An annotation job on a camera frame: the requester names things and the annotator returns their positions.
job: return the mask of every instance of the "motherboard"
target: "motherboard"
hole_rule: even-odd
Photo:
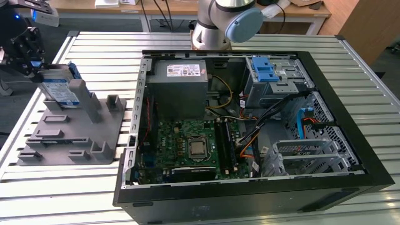
[[[245,160],[236,161],[239,137],[235,120],[161,121],[156,151],[143,155],[147,169],[141,177],[149,183],[188,181],[185,174],[191,181],[208,180],[209,176],[212,180],[248,178]]]

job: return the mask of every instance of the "green motherboard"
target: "green motherboard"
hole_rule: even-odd
[[[235,171],[220,171],[220,157],[216,143],[213,120],[161,121],[159,123],[157,147],[155,152],[155,168],[215,167],[216,180],[248,178],[245,160],[237,162]],[[240,137],[235,120],[228,123],[232,141]],[[145,176],[149,183],[163,183],[160,174]]]

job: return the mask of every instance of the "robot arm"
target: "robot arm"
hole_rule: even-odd
[[[40,83],[44,68],[44,46],[40,31],[29,27],[15,8],[35,9],[51,14],[52,9],[43,0],[0,0],[0,59],[1,69],[11,74],[23,74],[33,82]]]
[[[249,40],[263,24],[256,0],[199,1],[197,25],[192,43],[199,50],[225,50],[235,43]]]

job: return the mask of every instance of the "desk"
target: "desk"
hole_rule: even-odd
[[[168,19],[168,10],[164,1],[157,0],[160,8]],[[144,10],[148,19],[164,19],[152,0],[143,0]],[[120,4],[119,8],[95,8],[95,0],[52,0],[49,4],[57,9],[60,18],[99,18],[99,19],[140,19],[143,32],[151,32],[147,27],[145,18],[143,15],[141,5]],[[175,20],[196,20],[197,19],[197,3],[181,2],[169,0],[169,9],[172,19]],[[312,10],[308,7],[297,7],[291,4],[285,8],[288,23],[311,23],[307,35],[316,35],[320,31],[325,18],[331,16],[328,9],[321,6],[319,10]],[[272,19],[264,17],[264,21],[281,22],[283,13]]]
[[[400,218],[400,102],[345,41],[333,36],[256,35],[232,44],[233,50],[308,51],[396,182],[360,195],[327,211],[224,220],[224,225],[399,224]],[[143,49],[191,49],[188,33],[81,32],[68,37],[53,63],[72,60],[99,98],[127,98],[119,144],[128,141],[135,87]],[[44,96],[37,90],[0,151],[1,225],[131,225],[131,217],[112,206],[119,169],[117,147],[109,165],[17,166],[36,122]]]

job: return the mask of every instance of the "gray plastic holder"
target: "gray plastic holder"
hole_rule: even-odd
[[[75,79],[69,90],[79,108],[61,108],[45,101],[48,109],[37,123],[17,165],[100,165],[113,161],[127,101],[117,95],[97,99],[85,82]]]

